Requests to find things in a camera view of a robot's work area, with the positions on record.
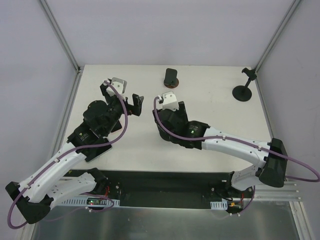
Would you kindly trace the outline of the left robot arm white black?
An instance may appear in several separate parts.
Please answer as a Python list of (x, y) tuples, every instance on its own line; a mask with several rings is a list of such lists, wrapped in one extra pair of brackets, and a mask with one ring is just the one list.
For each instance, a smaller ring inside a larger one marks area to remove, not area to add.
[(100, 85), (104, 100), (94, 100), (83, 113), (82, 123), (67, 137), (66, 143), (30, 177), (21, 182), (10, 182), (5, 190), (13, 200), (7, 224), (20, 229), (35, 224), (48, 213), (76, 195), (102, 194), (108, 180), (97, 168), (81, 176), (59, 183), (59, 180), (80, 162), (90, 162), (112, 148), (128, 128), (128, 117), (140, 116), (143, 96), (132, 95), (129, 104), (124, 96), (127, 82), (112, 78)]

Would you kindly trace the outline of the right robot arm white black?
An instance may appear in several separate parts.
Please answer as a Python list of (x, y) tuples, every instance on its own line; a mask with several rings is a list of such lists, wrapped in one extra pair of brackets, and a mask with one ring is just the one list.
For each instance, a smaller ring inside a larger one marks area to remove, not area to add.
[(225, 184), (228, 196), (237, 197), (242, 191), (259, 184), (274, 188), (284, 186), (287, 152), (280, 139), (264, 142), (225, 135), (204, 122), (189, 121), (182, 101), (176, 110), (154, 108), (152, 114), (164, 141), (186, 149), (217, 151), (251, 164), (229, 173)]

